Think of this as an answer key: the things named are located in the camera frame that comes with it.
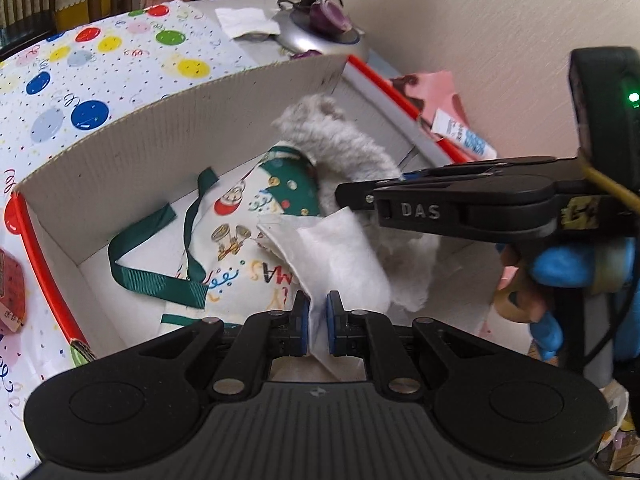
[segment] wall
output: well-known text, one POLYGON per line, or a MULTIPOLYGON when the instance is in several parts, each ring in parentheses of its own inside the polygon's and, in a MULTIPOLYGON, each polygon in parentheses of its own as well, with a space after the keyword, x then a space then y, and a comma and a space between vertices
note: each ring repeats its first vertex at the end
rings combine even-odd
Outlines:
POLYGON ((640 0, 345 0, 402 72, 453 71, 472 126, 503 156, 572 155, 572 48, 640 47, 640 0))

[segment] red balloon print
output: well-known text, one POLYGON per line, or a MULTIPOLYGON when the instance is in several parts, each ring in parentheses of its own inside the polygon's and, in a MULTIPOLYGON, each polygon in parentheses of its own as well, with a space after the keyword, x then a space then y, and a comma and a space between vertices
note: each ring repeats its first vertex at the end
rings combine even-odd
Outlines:
POLYGON ((87 27, 78 32, 76 41, 78 43, 82 43, 83 41, 91 41, 97 38, 98 34, 100 34, 100 29, 98 27, 87 27))
POLYGON ((6 226, 6 230, 12 235, 20 234, 18 215, 15 212, 15 200, 13 196, 9 198, 9 202, 4 206, 4 225, 6 226))
POLYGON ((151 7, 146 13, 149 16, 164 16, 169 13, 169 7, 166 5, 156 5, 151 7))

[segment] silver lamp base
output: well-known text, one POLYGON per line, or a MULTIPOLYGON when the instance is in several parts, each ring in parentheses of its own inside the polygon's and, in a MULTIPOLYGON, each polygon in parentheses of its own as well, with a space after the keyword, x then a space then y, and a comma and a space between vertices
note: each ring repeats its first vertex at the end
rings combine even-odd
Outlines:
POLYGON ((323 54, 353 54, 363 61, 369 58, 369 45, 360 30, 354 28, 330 39, 312 31, 308 15, 300 10, 281 10, 273 19, 280 25, 280 34, 275 40, 292 52, 317 50, 323 54))

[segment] blue balloon print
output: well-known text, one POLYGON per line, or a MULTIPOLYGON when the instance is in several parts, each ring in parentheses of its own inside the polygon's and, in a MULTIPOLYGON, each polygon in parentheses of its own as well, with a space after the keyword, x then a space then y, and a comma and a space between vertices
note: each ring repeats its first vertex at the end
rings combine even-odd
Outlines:
POLYGON ((49 41, 49 43, 51 43, 52 41, 57 40, 60 36, 64 36, 65 33, 64 32, 59 32, 58 34, 54 34, 53 36, 49 36, 47 38, 47 41, 49 41))
POLYGON ((78 130, 93 130, 109 117, 109 107, 102 101, 85 101, 71 112, 71 124, 78 130))
POLYGON ((62 126, 65 115, 58 108, 49 108, 41 113, 31 127, 31 140, 33 142, 44 142, 53 137, 62 126))
POLYGON ((40 72, 36 77, 27 83, 27 94, 34 95, 42 90, 51 81, 49 72, 40 72))
POLYGON ((69 66, 82 66, 87 63, 94 55, 88 50, 74 50, 66 58, 66 63, 69 66))

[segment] white tissue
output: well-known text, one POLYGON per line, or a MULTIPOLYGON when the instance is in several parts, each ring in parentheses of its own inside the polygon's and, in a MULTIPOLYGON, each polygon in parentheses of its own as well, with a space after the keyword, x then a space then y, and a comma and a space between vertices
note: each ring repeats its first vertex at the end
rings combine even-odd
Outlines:
POLYGON ((358 219, 348 208, 326 218, 264 215, 258 229, 269 240, 264 245, 289 264, 311 300, 309 353, 338 380, 362 380, 359 359, 329 355, 325 313, 330 290, 340 292, 345 310, 385 313, 389 308, 388 279, 358 219))
POLYGON ((268 20, 262 9, 247 7, 245 9, 216 9, 220 27, 231 39, 245 34, 279 34, 280 26, 268 20))

